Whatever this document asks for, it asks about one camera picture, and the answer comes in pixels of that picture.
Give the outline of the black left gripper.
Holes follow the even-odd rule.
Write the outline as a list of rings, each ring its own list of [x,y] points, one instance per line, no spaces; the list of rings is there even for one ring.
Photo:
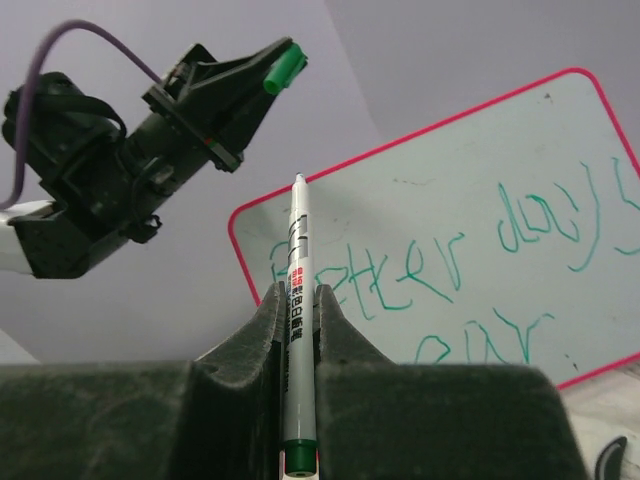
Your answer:
[[[27,163],[53,204],[10,221],[20,240],[54,245],[144,244],[157,210],[209,159],[232,173],[276,97],[263,88],[295,43],[218,61],[193,44],[143,95],[149,116],[127,132],[104,101],[64,74],[40,77],[28,128]]]

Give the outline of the pink framed whiteboard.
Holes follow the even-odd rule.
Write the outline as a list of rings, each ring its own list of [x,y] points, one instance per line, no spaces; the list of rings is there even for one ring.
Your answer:
[[[639,357],[639,158],[568,68],[309,176],[315,280],[398,363]]]

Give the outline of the green whiteboard marker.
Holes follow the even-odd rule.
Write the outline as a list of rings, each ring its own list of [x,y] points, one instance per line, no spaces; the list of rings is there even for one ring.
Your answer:
[[[309,478],[317,473],[310,225],[308,185],[299,173],[291,188],[283,371],[284,473],[293,478]]]

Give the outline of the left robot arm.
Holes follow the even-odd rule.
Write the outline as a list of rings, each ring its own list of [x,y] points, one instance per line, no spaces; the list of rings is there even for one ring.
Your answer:
[[[282,90],[306,67],[290,38],[219,61],[192,45],[144,94],[128,130],[104,101],[61,72],[38,76],[27,164],[48,200],[4,220],[38,279],[76,279],[161,227],[158,209],[206,164],[231,173]]]

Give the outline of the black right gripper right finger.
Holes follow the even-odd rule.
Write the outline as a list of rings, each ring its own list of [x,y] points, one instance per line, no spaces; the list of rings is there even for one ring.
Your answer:
[[[560,395],[514,365],[399,365],[316,291],[324,479],[585,479]]]

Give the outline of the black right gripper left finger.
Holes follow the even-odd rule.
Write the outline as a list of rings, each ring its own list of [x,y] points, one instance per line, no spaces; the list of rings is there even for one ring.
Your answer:
[[[5,479],[275,479],[284,288],[190,361],[1,370]]]

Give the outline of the green marker cap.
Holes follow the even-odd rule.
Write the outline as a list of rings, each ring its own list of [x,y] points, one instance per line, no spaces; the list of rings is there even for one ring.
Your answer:
[[[272,65],[263,81],[264,90],[272,96],[279,95],[306,67],[307,61],[301,47],[293,43]]]

